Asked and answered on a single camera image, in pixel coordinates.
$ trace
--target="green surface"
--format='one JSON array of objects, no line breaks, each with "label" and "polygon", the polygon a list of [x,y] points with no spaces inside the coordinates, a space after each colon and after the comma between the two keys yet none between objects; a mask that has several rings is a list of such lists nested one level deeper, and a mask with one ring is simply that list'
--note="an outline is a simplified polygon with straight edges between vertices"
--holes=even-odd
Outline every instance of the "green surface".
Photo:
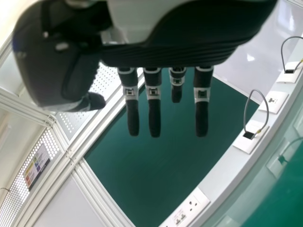
[{"label": "green surface", "polygon": [[303,226],[303,143],[261,205],[243,227]]},{"label": "green surface", "polygon": [[[137,227],[157,227],[202,181],[242,129],[246,97],[213,79],[207,137],[195,135],[193,69],[181,103],[173,104],[162,70],[161,137],[148,129],[145,91],[139,97],[140,135],[128,134],[125,109],[85,156],[120,208]],[[248,117],[257,109],[251,102]]]}]

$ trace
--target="perforated white panel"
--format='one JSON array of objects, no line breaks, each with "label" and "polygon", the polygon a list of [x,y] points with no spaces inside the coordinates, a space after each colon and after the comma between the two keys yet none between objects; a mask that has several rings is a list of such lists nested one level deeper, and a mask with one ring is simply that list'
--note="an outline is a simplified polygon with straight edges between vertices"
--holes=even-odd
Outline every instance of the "perforated white panel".
[{"label": "perforated white panel", "polygon": [[[96,78],[90,88],[90,92],[101,94],[107,100],[120,85],[120,79],[116,68],[111,68],[99,63]],[[92,117],[96,111],[78,113],[57,113],[56,117],[65,135],[69,140],[73,138],[81,125]]]},{"label": "perforated white panel", "polygon": [[117,69],[107,67],[100,62],[96,78],[89,91],[99,93],[107,100],[120,84]]},{"label": "perforated white panel", "polygon": [[25,160],[12,186],[9,189],[10,191],[4,199],[4,202],[0,208],[0,227],[11,226],[22,205],[30,194],[23,173],[42,144],[44,144],[51,160],[53,160],[58,152],[60,152],[60,149],[52,133],[49,130],[45,130]]}]

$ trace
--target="electrical socket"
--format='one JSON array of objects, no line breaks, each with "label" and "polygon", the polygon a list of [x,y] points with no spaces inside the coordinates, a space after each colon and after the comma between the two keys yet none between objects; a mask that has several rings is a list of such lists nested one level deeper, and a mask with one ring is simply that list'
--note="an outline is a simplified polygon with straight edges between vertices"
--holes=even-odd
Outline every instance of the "electrical socket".
[{"label": "electrical socket", "polygon": [[195,188],[160,227],[187,227],[209,203],[204,193]]},{"label": "electrical socket", "polygon": [[[254,120],[250,120],[246,124],[246,131],[249,132],[249,134],[255,135],[255,133],[262,128],[264,125],[263,122],[257,122]],[[266,126],[260,133],[258,133],[255,137],[248,137],[246,136],[247,133],[245,133],[244,129],[240,132],[238,137],[235,139],[235,141],[232,143],[232,145],[242,151],[244,151],[247,154],[250,154],[256,145],[259,143],[259,141],[262,139],[263,135],[268,130],[269,126]]]},{"label": "electrical socket", "polygon": [[[270,91],[266,96],[269,112],[273,114],[277,114],[280,111],[281,107],[283,106],[287,97],[288,94],[285,92]],[[261,103],[259,110],[267,111],[264,101]]]},{"label": "electrical socket", "polygon": [[[298,63],[299,63],[298,61],[288,62],[285,65],[285,68],[286,68],[286,70],[294,70]],[[303,68],[303,64],[301,63],[299,65],[299,67],[297,68],[297,70],[293,73],[284,73],[284,71],[282,71],[281,74],[279,75],[278,79],[276,80],[276,82],[285,83],[285,84],[296,83],[302,68]]]}]

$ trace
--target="cable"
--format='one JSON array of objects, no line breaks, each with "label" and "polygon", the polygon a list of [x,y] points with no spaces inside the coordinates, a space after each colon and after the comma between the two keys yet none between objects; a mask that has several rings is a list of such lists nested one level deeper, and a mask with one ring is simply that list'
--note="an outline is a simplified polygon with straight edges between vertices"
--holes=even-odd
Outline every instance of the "cable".
[{"label": "cable", "polygon": [[287,39],[285,39],[281,45],[281,58],[282,58],[282,63],[283,63],[283,69],[284,69],[284,73],[286,73],[286,69],[285,69],[285,64],[284,64],[284,57],[283,57],[283,46],[284,46],[284,43],[289,40],[289,39],[293,39],[293,38],[298,38],[298,39],[303,39],[303,37],[301,36],[291,36]]},{"label": "cable", "polygon": [[248,96],[248,99],[247,99],[246,104],[245,104],[244,119],[243,119],[243,124],[244,124],[244,125],[243,125],[243,128],[244,128],[244,131],[245,131],[246,133],[248,132],[248,131],[246,131],[246,112],[247,112],[248,104],[250,103],[250,98],[251,98],[252,93],[253,93],[254,91],[258,92],[258,93],[262,96],[262,98],[263,98],[263,100],[264,100],[264,102],[265,102],[266,113],[267,113],[267,115],[266,115],[266,120],[265,120],[264,125],[262,126],[262,128],[260,128],[260,129],[253,135],[252,138],[254,138],[257,134],[259,134],[259,133],[265,128],[265,126],[267,125],[268,119],[269,119],[269,107],[268,107],[268,103],[267,103],[266,98],[264,97],[264,95],[262,94],[261,91],[259,91],[259,90],[257,90],[257,89],[253,89],[253,90],[250,92],[250,95]]},{"label": "cable", "polygon": [[297,64],[297,66],[294,69],[294,72],[297,70],[297,68],[299,67],[299,65],[303,62],[303,59],[301,61],[299,61],[299,63]]},{"label": "cable", "polygon": [[7,189],[7,188],[0,188],[0,190],[1,190],[1,189],[4,189],[4,190],[6,190],[6,191],[10,192],[10,190],[9,190],[9,189]]},{"label": "cable", "polygon": [[295,140],[291,141],[291,142],[287,145],[287,147],[281,152],[281,154],[283,155],[287,149],[289,149],[294,143],[296,143],[296,142],[299,141],[299,140],[303,140],[303,137],[299,137],[299,138],[296,138]]}]

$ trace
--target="colorful sign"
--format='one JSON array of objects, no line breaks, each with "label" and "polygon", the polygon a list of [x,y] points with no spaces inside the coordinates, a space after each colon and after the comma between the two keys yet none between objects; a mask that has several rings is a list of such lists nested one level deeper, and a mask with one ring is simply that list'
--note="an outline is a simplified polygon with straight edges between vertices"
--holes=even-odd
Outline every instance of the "colorful sign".
[{"label": "colorful sign", "polygon": [[50,163],[49,156],[44,144],[41,145],[39,150],[36,152],[33,160],[29,163],[25,172],[23,173],[24,179],[27,183],[29,190],[32,189],[35,182],[40,177],[41,173],[44,171],[45,167]]}]

